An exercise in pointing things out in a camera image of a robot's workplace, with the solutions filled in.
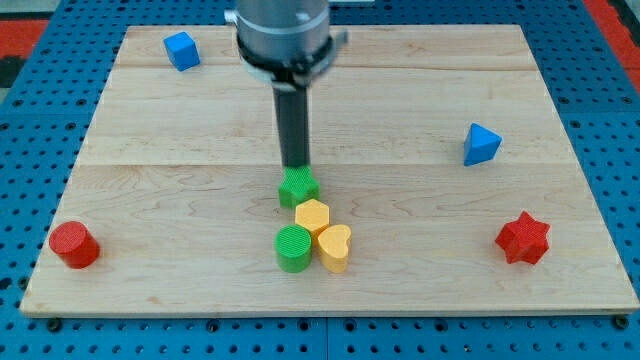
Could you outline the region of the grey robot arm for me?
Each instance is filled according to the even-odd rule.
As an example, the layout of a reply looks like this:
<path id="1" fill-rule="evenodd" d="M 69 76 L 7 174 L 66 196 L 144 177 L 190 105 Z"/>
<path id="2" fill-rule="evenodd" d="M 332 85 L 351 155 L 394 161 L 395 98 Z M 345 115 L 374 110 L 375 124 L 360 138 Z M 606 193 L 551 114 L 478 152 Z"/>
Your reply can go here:
<path id="1" fill-rule="evenodd" d="M 349 41 L 330 32 L 327 0 L 237 0 L 224 17 L 248 73 L 279 91 L 310 87 Z"/>

